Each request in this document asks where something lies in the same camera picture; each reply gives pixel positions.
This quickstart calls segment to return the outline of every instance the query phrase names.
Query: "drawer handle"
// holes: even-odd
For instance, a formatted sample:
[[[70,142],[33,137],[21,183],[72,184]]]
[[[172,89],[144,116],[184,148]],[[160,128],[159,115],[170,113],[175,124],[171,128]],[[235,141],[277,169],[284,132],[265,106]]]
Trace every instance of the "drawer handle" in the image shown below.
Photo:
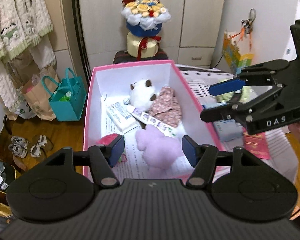
[[[191,57],[192,60],[202,60],[202,57]]]

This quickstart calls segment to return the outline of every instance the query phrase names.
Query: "teal bag handle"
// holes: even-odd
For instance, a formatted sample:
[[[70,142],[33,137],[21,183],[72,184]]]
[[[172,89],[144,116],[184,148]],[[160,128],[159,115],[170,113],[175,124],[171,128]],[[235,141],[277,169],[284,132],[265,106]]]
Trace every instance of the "teal bag handle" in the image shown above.
[[[44,87],[44,89],[50,94],[50,96],[53,96],[53,93],[47,88],[46,84],[44,83],[44,80],[45,79],[49,79],[51,80],[53,83],[55,83],[57,85],[57,89],[60,87],[60,83],[58,83],[57,81],[55,81],[52,77],[50,76],[44,76],[42,79],[41,79],[41,83]]]
[[[71,68],[67,68],[67,69],[66,69],[66,79],[67,79],[67,83],[68,83],[68,86],[69,86],[69,88],[70,88],[70,90],[71,90],[72,95],[74,95],[74,88],[73,88],[73,86],[70,84],[70,81],[69,81],[69,72],[73,75],[76,84],[79,84],[79,80],[78,80],[78,77],[75,75],[75,73],[73,72],[73,70],[72,70]]]

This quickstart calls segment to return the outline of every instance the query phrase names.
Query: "white plush toy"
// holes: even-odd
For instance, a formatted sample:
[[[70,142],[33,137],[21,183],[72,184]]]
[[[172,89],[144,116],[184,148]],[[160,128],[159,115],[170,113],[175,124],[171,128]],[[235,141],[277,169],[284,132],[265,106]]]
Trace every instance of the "white plush toy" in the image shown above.
[[[143,112],[148,112],[156,99],[155,87],[151,81],[140,80],[130,85],[130,104]]]

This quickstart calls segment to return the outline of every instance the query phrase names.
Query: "red ribbon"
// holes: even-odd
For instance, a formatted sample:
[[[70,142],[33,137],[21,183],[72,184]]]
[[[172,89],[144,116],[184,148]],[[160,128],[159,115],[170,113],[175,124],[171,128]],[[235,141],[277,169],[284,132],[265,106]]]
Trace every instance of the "red ribbon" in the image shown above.
[[[159,36],[143,38],[139,44],[137,61],[141,60],[141,51],[148,47],[148,39],[153,39],[153,40],[157,41],[158,43],[161,41],[161,37],[159,37]]]

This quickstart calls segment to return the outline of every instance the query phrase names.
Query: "red booklet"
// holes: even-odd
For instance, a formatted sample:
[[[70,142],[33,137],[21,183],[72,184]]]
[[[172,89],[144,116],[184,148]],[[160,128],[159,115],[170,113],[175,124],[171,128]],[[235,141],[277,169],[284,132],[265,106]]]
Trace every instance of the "red booklet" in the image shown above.
[[[259,133],[255,135],[249,135],[243,130],[243,141],[244,148],[251,152],[253,155],[258,157],[259,159],[270,159],[268,143],[266,140],[266,134]]]

